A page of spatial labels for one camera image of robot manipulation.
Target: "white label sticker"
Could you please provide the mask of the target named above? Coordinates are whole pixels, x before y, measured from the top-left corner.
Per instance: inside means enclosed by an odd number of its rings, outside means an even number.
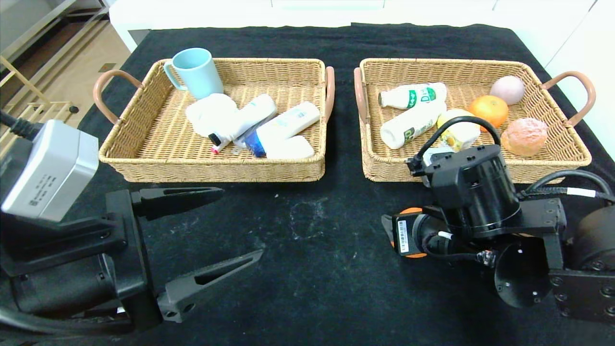
[[[400,220],[397,222],[397,233],[399,234],[399,251],[401,253],[408,252],[408,230],[406,229],[406,221]]]
[[[569,195],[577,195],[577,196],[585,196],[585,197],[596,197],[596,191],[588,190],[586,188],[578,188],[578,187],[569,187],[568,192]]]

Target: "barcode sticker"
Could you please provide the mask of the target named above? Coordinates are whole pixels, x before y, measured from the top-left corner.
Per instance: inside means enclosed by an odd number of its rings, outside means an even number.
[[[410,250],[410,247],[408,245],[408,230],[406,228],[406,220],[399,220],[397,222],[397,233],[399,234],[400,253],[408,252]]]

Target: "brown leather handle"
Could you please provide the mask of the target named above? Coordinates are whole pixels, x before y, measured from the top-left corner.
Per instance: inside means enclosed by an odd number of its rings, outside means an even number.
[[[122,76],[125,79],[128,79],[128,81],[131,82],[132,85],[134,85],[137,88],[142,88],[143,84],[139,82],[137,78],[134,78],[133,76],[129,75],[128,73],[122,70],[109,70],[101,74],[100,77],[98,77],[98,79],[96,80],[96,83],[94,83],[94,90],[93,90],[94,103],[96,104],[96,107],[98,107],[98,109],[104,114],[104,116],[106,116],[107,119],[111,121],[111,124],[115,125],[117,123],[117,116],[109,110],[107,105],[105,105],[105,103],[103,102],[103,96],[102,96],[103,88],[105,87],[107,82],[111,78],[113,78],[113,76]]]
[[[366,124],[370,120],[370,115],[365,106],[365,88],[363,87],[363,76],[359,67],[354,69],[354,96],[357,99],[359,118]]]
[[[583,119],[583,117],[587,114],[587,112],[589,112],[589,110],[592,109],[593,104],[596,102],[596,89],[593,87],[593,83],[589,80],[589,78],[586,75],[582,74],[581,72],[568,71],[544,83],[542,85],[542,88],[548,89],[556,85],[557,82],[561,81],[562,79],[568,76],[572,76],[580,80],[581,83],[583,83],[583,86],[585,87],[585,89],[587,90],[587,103],[585,104],[585,107],[583,107],[583,109],[581,109],[578,113],[576,113],[572,118],[570,118],[567,121],[568,124],[575,126],[576,124],[579,123],[579,121],[581,121],[581,119]]]
[[[333,101],[335,101],[335,71],[333,67],[327,66],[327,98],[325,100],[325,123],[331,118],[333,111]]]

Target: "fake fruit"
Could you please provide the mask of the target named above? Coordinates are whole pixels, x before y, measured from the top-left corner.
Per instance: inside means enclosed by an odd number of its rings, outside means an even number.
[[[536,155],[547,141],[547,128],[540,120],[517,119],[502,134],[502,146],[517,155]]]
[[[487,120],[493,127],[498,128],[504,124],[508,117],[508,106],[503,99],[497,96],[486,95],[472,101],[467,110],[479,118]]]
[[[525,85],[519,77],[506,76],[493,83],[489,95],[503,99],[508,106],[514,105],[523,98]]]

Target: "table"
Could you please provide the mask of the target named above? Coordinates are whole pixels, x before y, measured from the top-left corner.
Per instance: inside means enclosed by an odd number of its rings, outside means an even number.
[[[223,259],[265,249],[251,277],[182,324],[139,335],[67,340],[67,345],[577,345],[612,344],[612,326],[558,315],[552,296],[519,310],[490,294],[478,271],[437,260],[402,259],[388,244],[380,215],[431,199],[416,183],[374,183],[361,169],[352,70],[366,57],[483,58],[527,63],[550,77],[516,35],[485,25],[462,28],[352,25],[342,28],[241,28],[152,31],[123,70],[142,79],[160,58],[188,47],[216,57],[310,57],[336,68],[336,100],[327,134],[327,171],[314,183],[128,183],[102,164],[69,218],[102,212],[120,188],[210,185],[219,202],[144,223],[154,285]],[[574,109],[550,90],[565,114]],[[113,80],[103,93],[119,114],[134,93]],[[91,109],[80,125],[104,140],[111,129]],[[615,185],[615,164],[584,123],[593,154],[588,171]],[[589,187],[569,178],[567,185]],[[599,206],[566,199],[569,225]]]

